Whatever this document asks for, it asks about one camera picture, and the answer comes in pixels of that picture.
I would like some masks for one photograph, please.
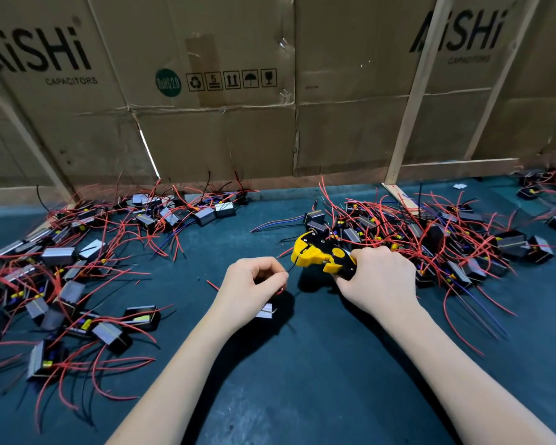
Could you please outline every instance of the person's left hand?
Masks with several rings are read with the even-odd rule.
[[[240,259],[226,270],[208,314],[233,334],[249,323],[272,295],[286,288],[287,280],[288,273],[275,257]]]

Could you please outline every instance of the forearm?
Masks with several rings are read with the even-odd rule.
[[[108,444],[178,444],[230,332],[204,316]]]
[[[405,316],[381,323],[429,383],[463,442],[556,443],[556,435],[461,351],[422,307]]]

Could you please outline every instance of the green circle logo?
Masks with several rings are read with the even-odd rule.
[[[178,96],[181,92],[181,80],[179,76],[170,69],[161,69],[156,72],[155,83],[159,92],[164,96]]]

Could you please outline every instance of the person's right hand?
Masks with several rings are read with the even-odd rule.
[[[353,250],[356,274],[349,280],[335,276],[344,295],[377,321],[405,317],[420,308],[416,299],[414,264],[387,247]]]

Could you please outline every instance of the hand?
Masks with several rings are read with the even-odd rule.
[[[365,247],[351,255],[358,264],[356,274],[349,281],[335,277],[348,300],[381,323],[420,308],[412,262],[387,247]]]
[[[249,323],[272,295],[286,288],[287,280],[288,273],[275,257],[240,259],[226,270],[208,313],[233,334]]]

